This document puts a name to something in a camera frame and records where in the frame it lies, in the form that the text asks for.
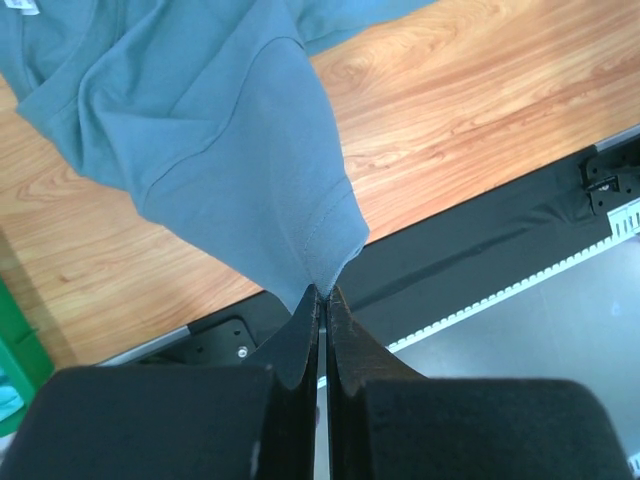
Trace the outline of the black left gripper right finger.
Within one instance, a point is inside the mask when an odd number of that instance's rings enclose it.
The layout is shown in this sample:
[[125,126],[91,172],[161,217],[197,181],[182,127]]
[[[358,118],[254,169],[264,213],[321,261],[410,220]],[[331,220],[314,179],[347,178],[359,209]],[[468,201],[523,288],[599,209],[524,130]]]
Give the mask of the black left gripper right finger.
[[628,479],[603,405],[560,379],[429,378],[327,300],[335,479]]

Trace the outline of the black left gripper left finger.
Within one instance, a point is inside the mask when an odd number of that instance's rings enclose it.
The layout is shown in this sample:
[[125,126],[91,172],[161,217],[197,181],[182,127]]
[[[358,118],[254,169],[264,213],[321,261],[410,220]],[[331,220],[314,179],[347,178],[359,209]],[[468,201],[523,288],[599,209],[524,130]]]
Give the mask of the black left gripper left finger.
[[38,392],[5,479],[309,479],[320,298],[241,364],[75,367]]

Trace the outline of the blue grey t shirt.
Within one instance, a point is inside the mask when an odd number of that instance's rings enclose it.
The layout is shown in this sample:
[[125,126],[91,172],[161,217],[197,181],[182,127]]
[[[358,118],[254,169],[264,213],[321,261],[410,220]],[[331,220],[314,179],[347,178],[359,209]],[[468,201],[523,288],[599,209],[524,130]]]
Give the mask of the blue grey t shirt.
[[5,1],[18,113],[81,176],[294,310],[369,229],[310,58],[416,1]]

